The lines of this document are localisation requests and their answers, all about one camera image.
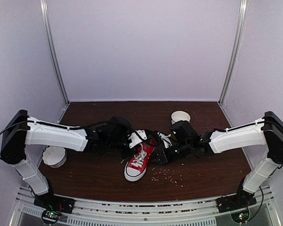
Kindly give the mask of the white shoelace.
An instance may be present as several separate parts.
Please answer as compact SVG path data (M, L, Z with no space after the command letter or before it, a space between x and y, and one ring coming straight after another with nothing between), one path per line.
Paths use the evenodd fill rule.
M159 139L156 140L154 137L147 140L151 145L145 142L137 144L134 148L137 153L130 159L126 164L125 169L138 170L139 172L145 171L149 162L165 165L167 163L167 157L165 150L172 146L170 139L171 134L164 134L157 132Z

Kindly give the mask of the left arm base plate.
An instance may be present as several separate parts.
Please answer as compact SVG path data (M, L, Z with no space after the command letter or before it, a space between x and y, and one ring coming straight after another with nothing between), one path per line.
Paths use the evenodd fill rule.
M60 196L36 196L33 204L43 207L47 210L53 210L57 213L71 214L75 205L75 200Z

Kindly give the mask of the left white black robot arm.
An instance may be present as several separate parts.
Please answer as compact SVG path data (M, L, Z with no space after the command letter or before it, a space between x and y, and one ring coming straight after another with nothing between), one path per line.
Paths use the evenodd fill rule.
M31 145L44 147L44 161L65 162L66 150L105 153L110 148L127 157L148 138L144 129L135 130L125 118L113 116L84 126L67 126L39 120L19 110L0 132L0 160L11 165L30 186L35 199L48 209L58 205L51 182L37 168L27 152Z

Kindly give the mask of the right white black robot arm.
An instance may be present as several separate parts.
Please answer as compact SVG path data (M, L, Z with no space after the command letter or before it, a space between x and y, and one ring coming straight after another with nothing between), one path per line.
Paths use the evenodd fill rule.
M152 161L166 165L192 154L202 158L236 148L266 145L267 153L242 181L232 203L242 208L274 171L283 165L283 121L272 111L262 118L238 127L213 129L201 136L187 121L171 127L175 140L162 136Z

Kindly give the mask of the white scalloped bowl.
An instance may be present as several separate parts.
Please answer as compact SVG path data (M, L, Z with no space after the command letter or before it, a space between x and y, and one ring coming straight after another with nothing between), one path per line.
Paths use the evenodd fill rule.
M62 147L47 146L42 153L42 160L51 168L59 168L67 160L66 150Z

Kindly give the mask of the red canvas sneaker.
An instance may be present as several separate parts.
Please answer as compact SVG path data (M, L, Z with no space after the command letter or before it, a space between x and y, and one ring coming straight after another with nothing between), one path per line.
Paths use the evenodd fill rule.
M136 146L138 148L138 153L134 155L125 166L124 176L125 179L130 182L138 181L146 172L151 154L155 148L154 145L156 144L156 141L153 138L147 140L147 142L150 145L142 142Z

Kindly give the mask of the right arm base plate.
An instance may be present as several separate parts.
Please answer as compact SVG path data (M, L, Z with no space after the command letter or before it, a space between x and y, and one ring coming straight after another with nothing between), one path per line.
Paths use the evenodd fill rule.
M257 200L254 196L248 197L245 195L237 194L230 196L221 196L220 198L216 199L216 204L219 213L243 209L256 203Z

